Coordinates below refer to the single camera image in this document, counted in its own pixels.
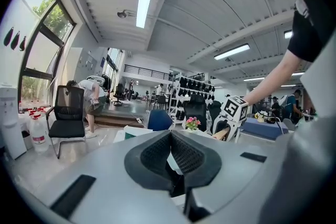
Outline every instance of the green shorts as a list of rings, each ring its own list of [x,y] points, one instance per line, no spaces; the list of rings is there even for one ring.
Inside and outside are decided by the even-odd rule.
[[[87,106],[85,107],[86,114],[93,115],[93,116],[100,115],[106,103],[106,97],[105,96],[99,97],[98,100],[99,100],[99,106],[97,106],[96,108],[94,108],[95,106],[91,102],[87,104]]]

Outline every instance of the chair seat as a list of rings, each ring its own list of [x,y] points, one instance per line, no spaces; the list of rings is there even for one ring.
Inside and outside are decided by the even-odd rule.
[[[49,137],[75,138],[84,136],[85,130],[83,121],[56,120],[49,131]]]

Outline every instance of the white t-shirt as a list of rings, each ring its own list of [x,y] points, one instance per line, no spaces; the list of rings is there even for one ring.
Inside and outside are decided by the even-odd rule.
[[[92,88],[93,87],[93,83],[92,81],[89,80],[82,80],[80,83],[78,83],[79,88],[84,90],[84,97],[88,97],[90,99],[94,99],[95,98],[95,91]],[[102,87],[99,86],[99,97],[105,96],[104,90],[102,89]]]
[[[158,88],[156,89],[156,95],[161,95],[162,92],[162,87],[158,86]]]

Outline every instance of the stair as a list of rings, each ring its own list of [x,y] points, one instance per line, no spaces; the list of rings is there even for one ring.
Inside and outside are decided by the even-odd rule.
[[[100,115],[94,118],[94,122],[101,125],[113,126],[113,127],[137,127],[143,128],[143,125],[138,123],[135,118],[125,116],[113,116],[113,115]]]

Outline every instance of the black railing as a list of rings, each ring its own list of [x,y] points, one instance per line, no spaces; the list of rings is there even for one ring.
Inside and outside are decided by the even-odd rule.
[[[129,66],[125,65],[124,72],[133,73],[133,74],[139,74],[143,76],[153,77],[157,79],[164,79],[164,80],[170,80],[173,81],[173,75],[168,73],[163,73],[147,68],[142,67],[135,67],[135,66]]]
[[[199,81],[204,81],[205,80],[205,74],[204,73],[197,74],[197,75],[191,76],[189,78],[199,80]]]

